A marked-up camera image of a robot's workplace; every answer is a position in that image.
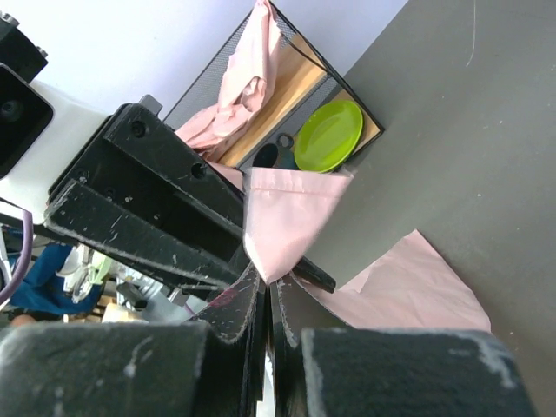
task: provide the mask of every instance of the lime green plate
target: lime green plate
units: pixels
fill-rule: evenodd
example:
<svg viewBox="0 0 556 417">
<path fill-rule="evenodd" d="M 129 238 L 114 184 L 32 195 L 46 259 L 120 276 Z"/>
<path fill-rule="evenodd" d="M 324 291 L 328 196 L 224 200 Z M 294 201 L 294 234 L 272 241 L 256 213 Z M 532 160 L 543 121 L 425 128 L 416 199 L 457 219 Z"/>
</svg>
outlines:
<svg viewBox="0 0 556 417">
<path fill-rule="evenodd" d="M 363 114 L 354 102 L 337 100 L 316 110 L 295 143 L 295 163 L 304 171 L 328 172 L 354 151 L 363 130 Z"/>
</svg>

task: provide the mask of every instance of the black wire mesh basket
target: black wire mesh basket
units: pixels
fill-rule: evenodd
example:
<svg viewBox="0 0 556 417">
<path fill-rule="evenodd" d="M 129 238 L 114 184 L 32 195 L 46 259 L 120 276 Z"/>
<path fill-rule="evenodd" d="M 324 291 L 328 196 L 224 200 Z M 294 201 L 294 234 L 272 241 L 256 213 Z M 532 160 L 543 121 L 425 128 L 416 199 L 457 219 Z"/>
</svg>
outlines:
<svg viewBox="0 0 556 417">
<path fill-rule="evenodd" d="M 328 61 L 319 53 L 319 51 L 311 45 L 311 43 L 289 22 L 289 20 L 276 8 L 276 22 L 281 29 L 282 40 L 281 47 L 291 47 L 296 53 L 308 60 L 311 65 L 317 65 L 324 71 L 324 76 L 313 86 L 300 100 L 289 110 L 289 112 L 277 122 L 273 128 L 263 137 L 257 138 L 257 144 L 249 149 L 240 161 L 236 161 L 236 166 L 248 166 L 256 151 L 268 142 L 277 141 L 278 135 L 282 132 L 288 132 L 295 135 L 307 119 L 323 104 L 332 100 L 343 89 L 351 96 L 351 98 L 366 112 L 371 120 L 378 127 L 378 137 L 383 128 L 376 122 L 359 97 L 352 91 L 344 79 L 335 71 Z M 177 105 L 169 112 L 165 122 L 172 128 L 178 129 L 187 120 L 194 116 L 197 112 L 214 105 L 218 101 L 218 94 L 222 84 L 222 77 L 228 67 L 228 59 L 234 54 L 235 48 L 242 36 L 245 25 L 248 21 L 247 15 L 238 28 L 234 31 L 228 41 L 221 47 L 215 57 L 210 61 L 203 72 L 195 79 Z M 313 58 L 308 56 L 295 45 L 302 40 L 312 52 Z"/>
</svg>

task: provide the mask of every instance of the pink towel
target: pink towel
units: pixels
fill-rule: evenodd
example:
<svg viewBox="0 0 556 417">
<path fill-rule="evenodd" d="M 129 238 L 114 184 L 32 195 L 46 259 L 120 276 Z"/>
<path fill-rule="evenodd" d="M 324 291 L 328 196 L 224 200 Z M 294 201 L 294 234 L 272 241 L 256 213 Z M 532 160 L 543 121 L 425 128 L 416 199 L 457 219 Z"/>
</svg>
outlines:
<svg viewBox="0 0 556 417">
<path fill-rule="evenodd" d="M 209 162 L 210 166 L 220 175 L 230 181 L 239 190 L 243 190 L 243 173 L 236 168 L 227 167 L 221 163 Z"/>
<path fill-rule="evenodd" d="M 270 168 L 250 172 L 243 245 L 270 283 L 305 255 L 352 176 Z"/>
<path fill-rule="evenodd" d="M 334 294 L 302 285 L 355 328 L 468 328 L 490 332 L 487 314 L 415 230 Z"/>
<path fill-rule="evenodd" d="M 222 79 L 218 103 L 201 110 L 175 133 L 203 157 L 218 161 L 245 133 L 272 96 L 281 31 L 268 0 L 256 0 Z"/>
</svg>

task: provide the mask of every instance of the dark mug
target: dark mug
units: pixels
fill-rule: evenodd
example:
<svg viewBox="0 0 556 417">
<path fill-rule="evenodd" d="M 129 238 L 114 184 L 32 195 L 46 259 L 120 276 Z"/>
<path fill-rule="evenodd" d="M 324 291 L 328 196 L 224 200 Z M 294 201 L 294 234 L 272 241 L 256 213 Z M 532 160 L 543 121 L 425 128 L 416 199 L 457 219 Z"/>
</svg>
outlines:
<svg viewBox="0 0 556 417">
<path fill-rule="evenodd" d="M 278 169 L 298 169 L 295 164 L 294 152 L 292 147 L 295 140 L 287 133 L 278 135 L 277 143 L 267 143 L 255 155 L 253 160 L 254 167 L 278 168 Z"/>
</svg>

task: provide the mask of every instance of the blue shirt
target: blue shirt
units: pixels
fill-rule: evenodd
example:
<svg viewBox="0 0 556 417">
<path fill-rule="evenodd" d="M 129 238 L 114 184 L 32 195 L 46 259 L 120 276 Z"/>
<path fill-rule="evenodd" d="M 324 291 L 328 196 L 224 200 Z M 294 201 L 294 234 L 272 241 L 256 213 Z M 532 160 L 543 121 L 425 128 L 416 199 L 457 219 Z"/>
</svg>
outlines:
<svg viewBox="0 0 556 417">
<path fill-rule="evenodd" d="M 64 279 L 56 275 L 71 249 L 71 246 L 56 243 L 48 245 L 11 296 L 10 305 L 56 315 L 91 311 L 101 296 L 102 286 L 94 285 L 87 297 L 75 304 L 63 292 Z"/>
</svg>

